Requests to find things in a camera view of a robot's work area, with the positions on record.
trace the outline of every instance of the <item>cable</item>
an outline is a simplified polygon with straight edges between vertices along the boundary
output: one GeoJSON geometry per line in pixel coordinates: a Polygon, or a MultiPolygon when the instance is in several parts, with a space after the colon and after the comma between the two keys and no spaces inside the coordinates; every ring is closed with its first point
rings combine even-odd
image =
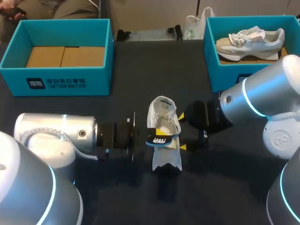
{"type": "Polygon", "coordinates": [[[75,149],[75,152],[77,155],[79,155],[82,158],[86,158],[86,159],[92,159],[92,160],[98,160],[97,156],[91,156],[91,155],[86,155],[84,153],[82,153],[81,151],[79,151],[75,145],[73,145],[73,143],[70,141],[70,139],[68,138],[67,134],[60,131],[60,130],[56,130],[56,129],[52,129],[52,128],[47,128],[47,127],[39,127],[39,128],[35,128],[32,129],[30,131],[27,131],[23,137],[21,138],[20,143],[23,144],[25,147],[27,147],[27,141],[28,139],[36,134],[48,134],[48,135],[52,135],[52,136],[56,136],[61,140],[64,140],[66,142],[69,142],[75,149]]]}
{"type": "Polygon", "coordinates": [[[92,0],[89,0],[90,3],[92,3],[94,6],[96,6],[96,8],[98,9],[98,11],[100,12],[100,9],[99,7],[92,1],[92,0]]]}
{"type": "Polygon", "coordinates": [[[198,3],[197,3],[196,16],[198,16],[198,14],[199,14],[199,7],[200,7],[200,0],[198,0],[198,3]]]}

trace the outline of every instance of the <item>shoelace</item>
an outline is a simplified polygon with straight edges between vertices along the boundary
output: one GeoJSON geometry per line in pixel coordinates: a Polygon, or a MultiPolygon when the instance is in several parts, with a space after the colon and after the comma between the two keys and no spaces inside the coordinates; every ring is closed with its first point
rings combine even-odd
{"type": "MultiPolygon", "coordinates": [[[[171,116],[171,117],[169,117],[169,119],[168,119],[168,122],[171,122],[172,120],[174,120],[174,115],[173,116],[171,116]]],[[[154,114],[154,119],[157,119],[158,120],[158,114],[156,113],[156,114],[154,114]]]]}
{"type": "Polygon", "coordinates": [[[247,37],[246,30],[241,30],[237,34],[229,34],[229,40],[233,45],[239,45],[246,41],[251,41],[251,39],[247,37]]]}

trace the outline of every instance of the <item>box with sneaker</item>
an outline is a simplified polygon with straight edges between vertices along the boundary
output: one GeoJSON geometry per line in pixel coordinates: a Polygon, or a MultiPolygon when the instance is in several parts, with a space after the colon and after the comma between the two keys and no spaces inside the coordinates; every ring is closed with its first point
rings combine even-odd
{"type": "Polygon", "coordinates": [[[212,90],[218,92],[287,54],[300,55],[300,24],[286,15],[210,17],[203,45],[212,90]]]}

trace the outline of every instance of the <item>logo on box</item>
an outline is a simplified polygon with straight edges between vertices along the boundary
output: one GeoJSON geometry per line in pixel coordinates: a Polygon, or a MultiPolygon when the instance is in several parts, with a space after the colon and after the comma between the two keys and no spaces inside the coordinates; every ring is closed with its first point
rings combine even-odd
{"type": "Polygon", "coordinates": [[[45,89],[45,85],[41,78],[27,78],[26,80],[31,89],[45,89]]]}

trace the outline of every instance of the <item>person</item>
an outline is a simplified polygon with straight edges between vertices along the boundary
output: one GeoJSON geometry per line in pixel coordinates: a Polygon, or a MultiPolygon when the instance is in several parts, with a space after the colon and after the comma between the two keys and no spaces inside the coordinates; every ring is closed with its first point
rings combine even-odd
{"type": "Polygon", "coordinates": [[[21,19],[96,19],[99,0],[0,0],[0,10],[15,6],[27,14],[14,18],[0,15],[0,42],[8,43],[21,19]]]}

